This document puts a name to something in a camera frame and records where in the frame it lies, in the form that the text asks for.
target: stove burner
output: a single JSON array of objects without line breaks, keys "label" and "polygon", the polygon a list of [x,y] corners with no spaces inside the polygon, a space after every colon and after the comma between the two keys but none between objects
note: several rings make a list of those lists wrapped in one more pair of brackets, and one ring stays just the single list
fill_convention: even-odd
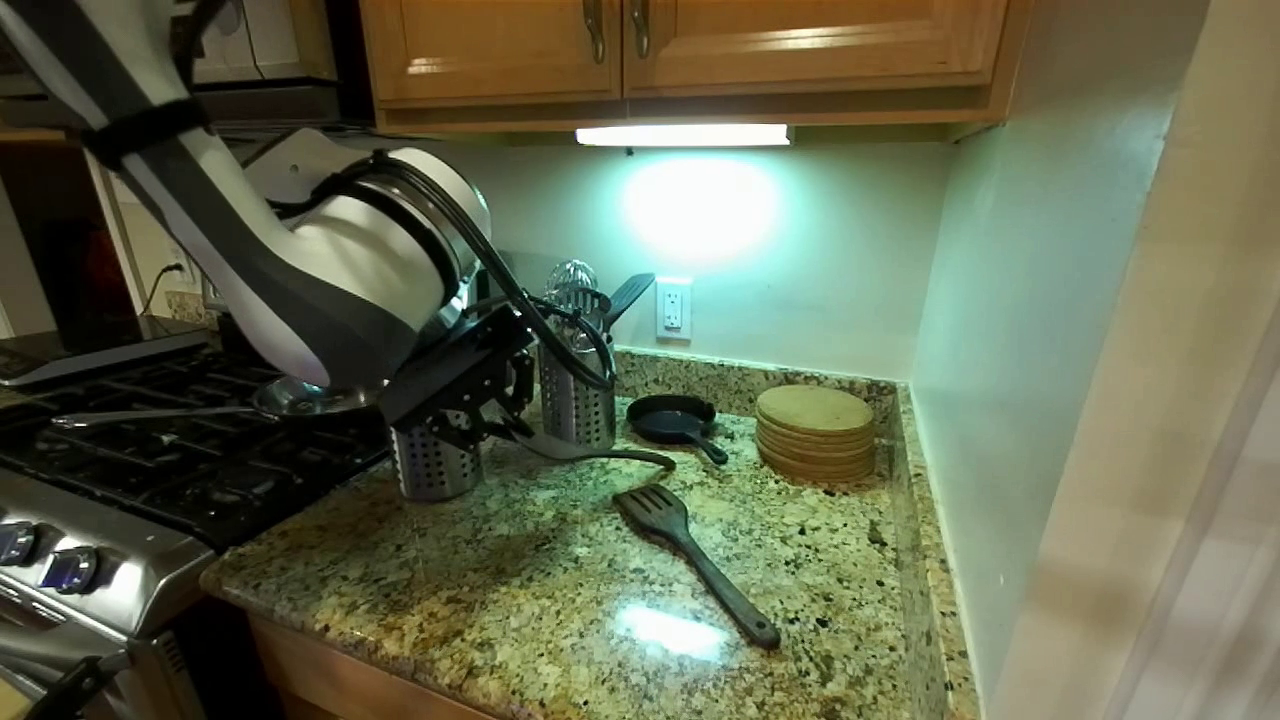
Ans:
[{"label": "stove burner", "polygon": [[377,412],[56,427],[59,412],[244,406],[273,367],[202,352],[0,407],[0,464],[232,548],[389,455]]}]

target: stainless steel stove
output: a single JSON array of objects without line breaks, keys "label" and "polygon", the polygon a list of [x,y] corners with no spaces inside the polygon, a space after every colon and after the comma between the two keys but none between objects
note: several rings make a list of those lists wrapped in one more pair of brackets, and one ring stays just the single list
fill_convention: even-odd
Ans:
[{"label": "stainless steel stove", "polygon": [[220,407],[277,382],[232,352],[186,352],[56,386],[0,407],[0,678],[99,717],[220,717],[244,663],[202,569],[389,455],[377,412],[137,422],[56,427],[66,412]]}]

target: cabinet door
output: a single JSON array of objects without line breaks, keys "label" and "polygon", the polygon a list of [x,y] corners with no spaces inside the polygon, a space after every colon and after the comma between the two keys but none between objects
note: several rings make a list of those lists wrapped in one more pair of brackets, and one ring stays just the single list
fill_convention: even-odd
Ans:
[{"label": "cabinet door", "polygon": [[361,0],[384,108],[621,97],[621,0]]},{"label": "cabinet door", "polygon": [[1008,0],[626,0],[627,97],[990,83]]}]

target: black spatula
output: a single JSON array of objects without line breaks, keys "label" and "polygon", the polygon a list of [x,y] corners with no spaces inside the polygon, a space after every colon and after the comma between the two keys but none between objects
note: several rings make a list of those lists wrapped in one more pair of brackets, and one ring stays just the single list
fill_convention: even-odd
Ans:
[{"label": "black spatula", "polygon": [[754,641],[759,649],[782,646],[775,624],[693,539],[690,509],[681,504],[678,492],[670,492],[661,483],[645,483],[632,492],[618,492],[614,504],[626,513],[626,522],[632,524],[636,538],[655,539],[693,564],[693,573],[710,583],[710,594],[721,599],[721,607],[734,615],[734,624],[746,631],[746,641]]}]

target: granite countertop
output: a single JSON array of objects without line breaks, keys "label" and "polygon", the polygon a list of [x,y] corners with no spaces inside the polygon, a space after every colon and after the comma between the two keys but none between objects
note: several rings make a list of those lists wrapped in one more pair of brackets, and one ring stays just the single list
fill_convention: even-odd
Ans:
[{"label": "granite countertop", "polygon": [[[377,468],[229,553],[205,589],[492,717],[969,717],[922,596],[904,473],[879,464],[862,492],[793,483],[754,434],[721,412],[734,461],[670,451],[670,475],[492,445],[483,483],[451,504],[403,504]],[[775,652],[626,528],[614,492],[645,480],[684,495],[693,538],[775,621]]]}]

